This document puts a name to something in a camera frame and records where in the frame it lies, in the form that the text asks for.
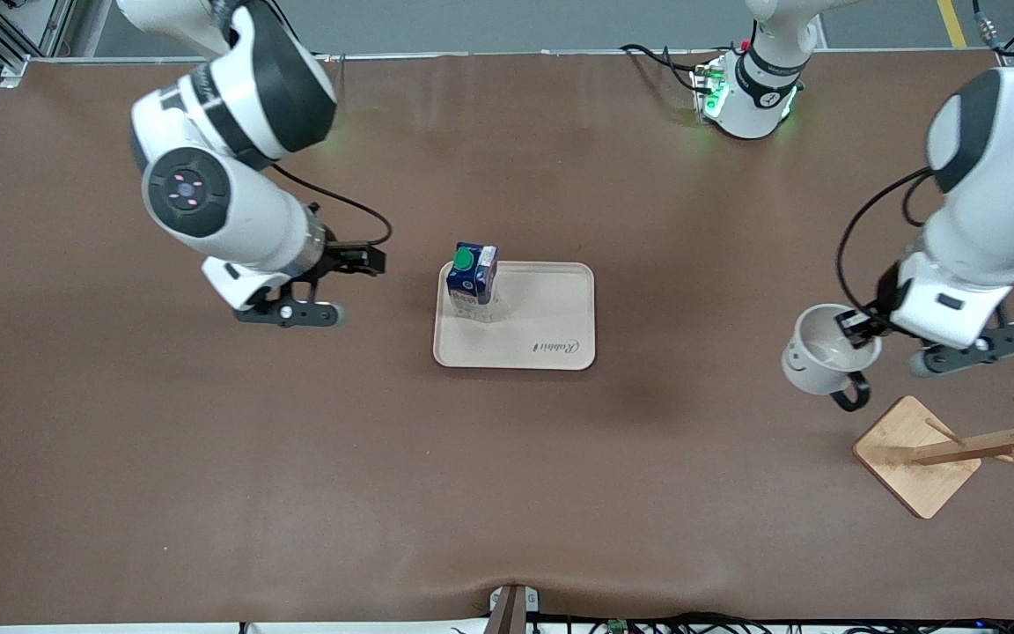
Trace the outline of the white smiley mug black handle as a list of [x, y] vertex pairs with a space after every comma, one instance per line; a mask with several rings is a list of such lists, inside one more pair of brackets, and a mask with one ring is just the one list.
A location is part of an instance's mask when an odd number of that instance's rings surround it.
[[805, 309], [794, 322], [781, 367], [794, 388], [828, 396], [845, 412], [856, 412], [869, 404], [872, 388], [864, 371], [881, 357], [884, 342], [873, 338], [856, 348], [836, 320], [849, 310], [838, 304]]

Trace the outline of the blue milk carton green cap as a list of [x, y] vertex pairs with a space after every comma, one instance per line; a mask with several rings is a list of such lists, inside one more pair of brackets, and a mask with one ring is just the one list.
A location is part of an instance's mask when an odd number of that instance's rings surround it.
[[498, 249], [458, 242], [445, 279], [456, 316], [478, 322], [496, 319]]

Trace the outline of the wooden cup rack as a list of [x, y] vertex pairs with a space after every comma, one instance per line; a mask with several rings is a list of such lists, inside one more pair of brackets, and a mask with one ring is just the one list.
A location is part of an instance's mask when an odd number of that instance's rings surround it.
[[929, 520], [985, 462], [1009, 465], [1014, 473], [1014, 425], [963, 437], [907, 394], [858, 438], [852, 453], [914, 517]]

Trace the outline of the beige plastic tray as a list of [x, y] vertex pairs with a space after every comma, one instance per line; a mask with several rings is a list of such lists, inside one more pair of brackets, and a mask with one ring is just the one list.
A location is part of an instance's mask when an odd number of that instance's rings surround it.
[[582, 371], [597, 349], [595, 276], [583, 263], [501, 261], [494, 320], [456, 313], [439, 270], [433, 356], [464, 369]]

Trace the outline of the brown table cover mat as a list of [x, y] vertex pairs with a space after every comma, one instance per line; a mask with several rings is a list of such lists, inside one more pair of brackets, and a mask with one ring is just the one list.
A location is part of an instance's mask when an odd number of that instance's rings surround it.
[[[0, 90], [0, 623], [454, 619], [510, 582], [581, 616], [1014, 619], [1010, 467], [918, 520], [852, 454], [906, 394], [1010, 428], [1014, 358], [921, 380], [890, 337], [854, 414], [780, 368], [849, 218], [993, 63], [821, 53], [738, 142], [620, 54], [347, 62], [285, 165], [386, 214], [389, 265], [290, 329], [144, 211], [130, 105], [185, 68], [34, 65]], [[594, 364], [441, 366], [458, 242], [588, 266]]]

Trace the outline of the gray table edge clamp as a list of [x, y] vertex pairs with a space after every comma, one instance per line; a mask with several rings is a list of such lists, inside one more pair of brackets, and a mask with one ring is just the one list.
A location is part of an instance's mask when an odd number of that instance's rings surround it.
[[499, 586], [491, 595], [490, 615], [482, 634], [542, 634], [539, 590], [531, 586]]

